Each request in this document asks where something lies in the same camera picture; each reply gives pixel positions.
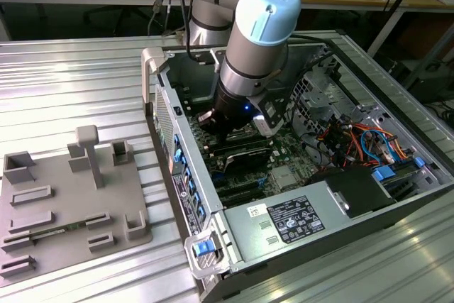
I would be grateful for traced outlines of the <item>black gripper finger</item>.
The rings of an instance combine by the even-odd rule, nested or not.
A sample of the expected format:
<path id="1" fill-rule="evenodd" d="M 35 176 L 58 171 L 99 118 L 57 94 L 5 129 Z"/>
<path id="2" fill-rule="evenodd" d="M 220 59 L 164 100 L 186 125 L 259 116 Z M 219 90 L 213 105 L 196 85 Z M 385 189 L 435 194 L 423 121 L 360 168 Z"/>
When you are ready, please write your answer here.
<path id="1" fill-rule="evenodd" d="M 233 145 L 244 142 L 248 137 L 248 124 L 241 127 L 227 127 L 219 133 L 218 143 L 220 145 Z"/>
<path id="2" fill-rule="evenodd" d="M 223 114 L 215 109 L 201 112 L 197 115 L 200 129 L 213 135 L 219 136 L 223 128 Z"/>

